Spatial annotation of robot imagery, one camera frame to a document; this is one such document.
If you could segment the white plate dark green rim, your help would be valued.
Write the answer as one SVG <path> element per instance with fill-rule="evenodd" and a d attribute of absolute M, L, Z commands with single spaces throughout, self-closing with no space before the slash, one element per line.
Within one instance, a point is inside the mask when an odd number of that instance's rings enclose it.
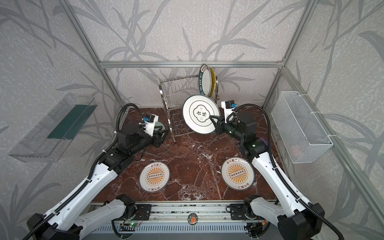
<path fill-rule="evenodd" d="M 202 65 L 199 70 L 198 86 L 201 95 L 211 97 L 213 89 L 212 73 L 207 65 Z"/>

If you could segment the yellow woven pattern plate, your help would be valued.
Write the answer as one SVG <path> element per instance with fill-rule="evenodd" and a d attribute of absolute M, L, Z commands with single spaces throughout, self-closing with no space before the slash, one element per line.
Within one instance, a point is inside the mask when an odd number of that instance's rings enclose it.
<path fill-rule="evenodd" d="M 216 73 L 215 71 L 213 70 L 213 68 L 209 67 L 209 70 L 210 70 L 210 73 L 211 73 L 211 90 L 210 90 L 210 94 L 209 94 L 209 97 L 212 98 L 214 96 L 214 92 L 215 92 L 215 89 L 216 89 Z"/>

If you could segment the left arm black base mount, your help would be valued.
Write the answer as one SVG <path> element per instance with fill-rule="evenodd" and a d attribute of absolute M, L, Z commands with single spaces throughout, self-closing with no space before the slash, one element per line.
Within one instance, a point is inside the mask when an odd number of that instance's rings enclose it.
<path fill-rule="evenodd" d="M 125 219 L 130 221 L 148 221 L 150 219 L 151 210 L 152 205 L 150 204 L 128 206 Z"/>

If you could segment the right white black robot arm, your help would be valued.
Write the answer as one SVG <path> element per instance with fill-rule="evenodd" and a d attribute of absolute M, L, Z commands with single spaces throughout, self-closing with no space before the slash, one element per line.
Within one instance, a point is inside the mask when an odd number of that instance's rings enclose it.
<path fill-rule="evenodd" d="M 237 106 L 233 100 L 222 102 L 224 116 L 211 116 L 218 135 L 223 133 L 239 141 L 238 149 L 251 165 L 262 174 L 270 188 L 280 201 L 280 206 L 265 201 L 262 197 L 252 197 L 245 202 L 247 215 L 260 216 L 275 225 L 285 240 L 310 240 L 319 234 L 322 225 L 328 226 L 338 237 L 343 234 L 332 223 L 325 219 L 325 211 L 320 204 L 312 204 L 291 182 L 277 164 L 272 153 L 271 123 L 267 113 L 264 113 L 268 125 L 267 143 L 249 133 L 249 124 L 234 118 L 238 111 L 252 104 Z"/>

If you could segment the white plate thin teal rim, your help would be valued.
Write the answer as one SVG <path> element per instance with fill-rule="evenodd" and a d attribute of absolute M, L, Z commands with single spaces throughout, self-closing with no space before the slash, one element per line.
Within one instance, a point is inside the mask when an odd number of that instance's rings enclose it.
<path fill-rule="evenodd" d="M 187 126 L 196 133 L 207 135 L 215 131 L 210 116 L 220 116 L 217 104 L 209 97 L 194 95 L 183 105 L 183 118 Z"/>

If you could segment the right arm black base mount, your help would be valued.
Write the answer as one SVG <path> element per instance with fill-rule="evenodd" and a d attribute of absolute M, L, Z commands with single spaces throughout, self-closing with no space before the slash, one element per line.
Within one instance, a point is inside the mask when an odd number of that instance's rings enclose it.
<path fill-rule="evenodd" d="M 247 221 L 244 204 L 230 204 L 226 206 L 226 211 L 230 214 L 231 220 Z"/>

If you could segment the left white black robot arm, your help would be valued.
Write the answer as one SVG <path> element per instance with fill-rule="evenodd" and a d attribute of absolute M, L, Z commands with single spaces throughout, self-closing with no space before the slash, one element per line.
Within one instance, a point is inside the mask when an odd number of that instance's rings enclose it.
<path fill-rule="evenodd" d="M 27 221 L 26 240 L 81 240 L 107 222 L 131 219 L 137 214 L 136 202 L 120 195 L 101 208 L 82 214 L 89 203 L 149 146 L 160 147 L 169 130 L 157 115 L 143 115 L 137 105 L 124 105 L 118 113 L 115 138 L 94 160 L 88 176 L 63 200 L 45 214 L 34 214 Z"/>

